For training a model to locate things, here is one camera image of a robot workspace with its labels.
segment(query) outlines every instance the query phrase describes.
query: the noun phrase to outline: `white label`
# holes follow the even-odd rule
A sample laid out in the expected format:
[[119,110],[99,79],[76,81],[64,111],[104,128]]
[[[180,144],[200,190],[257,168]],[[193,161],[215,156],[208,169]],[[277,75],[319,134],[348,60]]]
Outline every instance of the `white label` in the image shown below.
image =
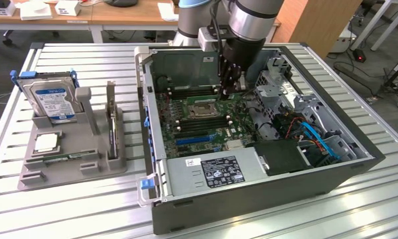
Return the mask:
[[204,62],[213,62],[213,57],[204,57]]
[[65,100],[65,89],[38,90],[35,92],[47,116],[55,120],[64,120],[75,117],[72,104]]
[[200,165],[200,158],[187,159],[187,167],[199,166],[199,165]]
[[88,21],[67,21],[68,23],[88,23]]

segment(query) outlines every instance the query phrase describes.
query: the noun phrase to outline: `gray plastic bracket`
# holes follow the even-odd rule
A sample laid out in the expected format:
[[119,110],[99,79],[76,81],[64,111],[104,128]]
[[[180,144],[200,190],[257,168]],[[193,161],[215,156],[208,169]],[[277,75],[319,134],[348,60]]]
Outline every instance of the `gray plastic bracket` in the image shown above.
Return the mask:
[[85,118],[87,118],[87,121],[88,121],[91,129],[92,129],[92,133],[93,133],[93,135],[97,135],[99,134],[97,122],[96,122],[95,113],[93,113],[92,104],[91,104],[91,99],[92,99],[91,88],[89,87],[77,88],[75,90],[75,97],[76,97],[77,101],[81,102],[81,105],[84,108],[84,113],[87,115],[87,117],[81,116],[83,121],[85,122]]
[[32,121],[35,123],[35,126],[38,126],[38,128],[52,128],[54,127],[54,124],[52,124],[48,116],[32,117]]
[[81,163],[80,164],[80,171],[83,175],[89,175],[100,172],[99,163],[91,162],[91,163]]
[[42,171],[27,172],[22,175],[20,181],[24,185],[43,183],[46,182],[47,177]]
[[109,159],[109,153],[107,152],[107,163],[111,170],[123,167],[121,158]]
[[100,153],[97,149],[92,149],[95,152],[93,153],[87,153],[81,155],[83,160],[93,160],[100,158]]
[[32,169],[39,169],[39,168],[44,168],[47,167],[46,163],[44,163],[44,160],[43,158],[31,158],[31,159],[27,159],[26,163],[24,163],[24,166],[32,170]]

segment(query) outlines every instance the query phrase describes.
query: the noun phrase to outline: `green circuit board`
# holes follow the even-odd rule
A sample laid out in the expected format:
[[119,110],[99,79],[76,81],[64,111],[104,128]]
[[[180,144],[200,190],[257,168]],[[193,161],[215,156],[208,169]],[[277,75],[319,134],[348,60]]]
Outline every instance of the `green circuit board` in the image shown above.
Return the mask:
[[[241,140],[244,145],[259,140],[260,136],[255,133],[255,123],[247,105],[243,103],[241,93],[231,95],[225,101],[219,99],[219,95],[172,100],[168,95],[157,94],[157,99],[168,159],[225,151],[228,150],[225,143],[231,140]],[[208,128],[204,123],[200,130],[180,131],[180,121],[212,120],[216,117],[227,118],[227,116],[229,116],[227,121],[232,121],[227,127]],[[207,135],[211,135],[212,140],[177,145],[177,140],[195,138],[195,136],[180,138],[177,137],[180,133],[188,135],[197,131],[207,131]]]

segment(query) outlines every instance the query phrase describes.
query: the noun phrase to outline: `desk leg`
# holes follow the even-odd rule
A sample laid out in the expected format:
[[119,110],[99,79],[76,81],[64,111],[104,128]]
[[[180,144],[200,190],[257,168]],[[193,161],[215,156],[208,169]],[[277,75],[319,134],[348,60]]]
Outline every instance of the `desk leg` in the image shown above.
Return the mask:
[[380,45],[383,44],[383,42],[385,41],[387,37],[389,36],[389,34],[393,32],[395,28],[398,25],[398,16],[396,17],[395,21],[392,22],[391,26],[388,27],[388,29],[385,30],[383,36],[379,38],[379,41],[375,43],[373,47],[371,48],[373,51],[376,51],[380,47]]
[[352,50],[355,51],[357,49],[357,47],[360,46],[360,44],[363,43],[363,41],[365,40],[367,36],[369,35],[373,27],[376,26],[376,24],[379,23],[379,20],[381,19],[384,13],[387,12],[387,9],[391,7],[392,5],[392,1],[393,0],[387,0],[381,9],[379,10],[377,14],[375,15],[375,17],[372,18],[372,21],[369,22],[369,25],[367,26],[364,32],[360,34],[355,44],[352,45]]
[[93,37],[95,43],[104,43],[104,38],[101,36],[103,29],[104,28],[101,25],[91,25],[91,32],[92,32],[92,37]]
[[275,36],[275,32],[276,32],[276,29],[277,29],[277,26],[272,26],[271,32],[269,32],[269,34],[268,34],[268,36],[267,36],[267,40],[265,40],[267,43],[271,43],[271,42],[272,42],[272,40],[273,40],[273,36]]

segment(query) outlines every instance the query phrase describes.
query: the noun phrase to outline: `wooden desk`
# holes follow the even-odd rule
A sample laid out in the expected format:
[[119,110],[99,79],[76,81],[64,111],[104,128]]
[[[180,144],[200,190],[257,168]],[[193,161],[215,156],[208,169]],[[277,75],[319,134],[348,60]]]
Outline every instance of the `wooden desk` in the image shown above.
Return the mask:
[[14,16],[0,16],[0,30],[89,30],[93,7],[84,6],[79,16],[58,15],[55,4],[51,4],[54,18],[40,20],[20,20],[20,10]]
[[363,0],[285,0],[275,42],[305,42],[325,57]]
[[[18,9],[12,17],[0,16],[0,30],[89,30],[95,43],[103,43],[103,30],[177,30],[179,22],[161,19],[159,2],[171,3],[171,0],[139,0],[133,7],[113,7],[101,2],[84,6],[79,16],[58,15],[51,4],[52,19],[26,21],[20,20]],[[280,21],[276,21],[268,39],[279,26]]]
[[[26,2],[27,0],[14,0],[15,3]],[[20,9],[18,8],[14,16],[0,16],[0,24],[73,24],[72,21],[84,21],[83,24],[89,24],[92,22],[92,6],[84,6],[79,16],[64,16],[58,15],[55,6],[56,4],[50,4],[52,10],[52,19],[40,20],[20,20]]]
[[[91,26],[95,43],[103,43],[103,30],[177,30],[179,22],[161,19],[160,2],[171,3],[172,0],[139,0],[133,7],[113,7],[104,2],[95,5]],[[268,42],[280,24],[276,20]]]
[[103,2],[93,6],[92,22],[107,25],[177,26],[179,22],[161,19],[159,2],[171,3],[171,0],[139,0],[132,7],[115,7]]

